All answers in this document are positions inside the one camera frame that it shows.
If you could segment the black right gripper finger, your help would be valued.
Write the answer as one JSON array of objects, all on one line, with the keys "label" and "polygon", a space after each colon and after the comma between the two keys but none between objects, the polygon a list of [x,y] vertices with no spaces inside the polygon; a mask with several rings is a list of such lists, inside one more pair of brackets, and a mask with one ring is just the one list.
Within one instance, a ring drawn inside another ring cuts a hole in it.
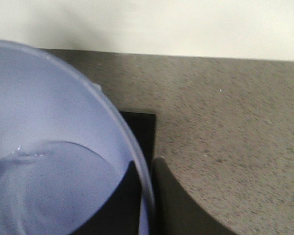
[{"label": "black right gripper finger", "polygon": [[234,235],[235,232],[207,213],[185,191],[164,158],[151,168],[156,209],[156,235]]}]

